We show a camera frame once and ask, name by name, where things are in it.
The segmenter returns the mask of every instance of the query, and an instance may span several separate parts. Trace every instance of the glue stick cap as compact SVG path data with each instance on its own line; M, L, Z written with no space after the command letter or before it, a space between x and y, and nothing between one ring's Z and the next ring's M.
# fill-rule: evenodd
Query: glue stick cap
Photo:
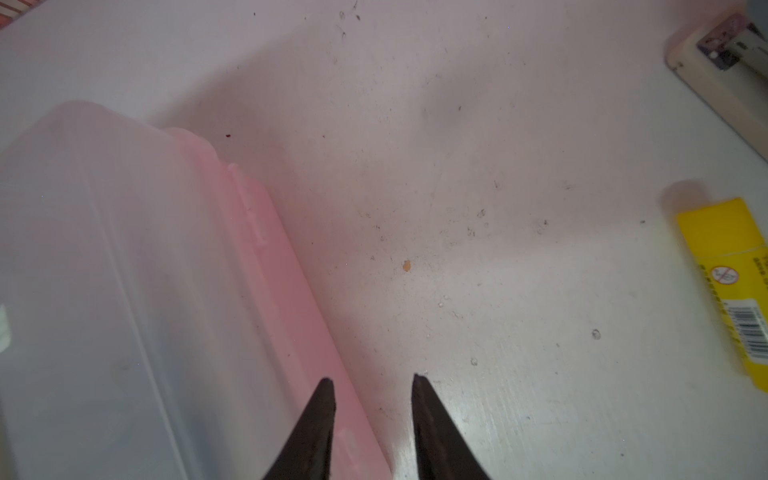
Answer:
M741 198L678 214L677 223L694 257L720 257L765 244Z

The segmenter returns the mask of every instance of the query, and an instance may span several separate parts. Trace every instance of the white tabletop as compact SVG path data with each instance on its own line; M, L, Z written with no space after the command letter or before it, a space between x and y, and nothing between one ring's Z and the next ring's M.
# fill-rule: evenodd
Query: white tabletop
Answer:
M664 65L698 3L49 0L0 31L0 148L85 99L264 182L396 478L414 372L493 478L765 478L670 219L768 233L768 165Z

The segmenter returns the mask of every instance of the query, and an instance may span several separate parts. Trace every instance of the beige device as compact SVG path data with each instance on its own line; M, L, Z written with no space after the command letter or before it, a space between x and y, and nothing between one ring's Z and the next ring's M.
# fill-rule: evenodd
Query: beige device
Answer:
M765 1L729 8L674 46L667 63L768 160L765 12Z

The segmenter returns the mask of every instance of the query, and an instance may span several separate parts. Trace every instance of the yellow glue stick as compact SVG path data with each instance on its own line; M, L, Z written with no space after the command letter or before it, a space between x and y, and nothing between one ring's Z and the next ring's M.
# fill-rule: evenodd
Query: yellow glue stick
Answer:
M744 200L677 215L755 386L768 392L768 247Z

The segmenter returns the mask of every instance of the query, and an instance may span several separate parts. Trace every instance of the barcode label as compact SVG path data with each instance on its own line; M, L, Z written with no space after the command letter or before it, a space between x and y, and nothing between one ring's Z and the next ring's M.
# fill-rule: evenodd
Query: barcode label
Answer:
M723 300L723 306L750 360L768 365L768 326L757 301Z

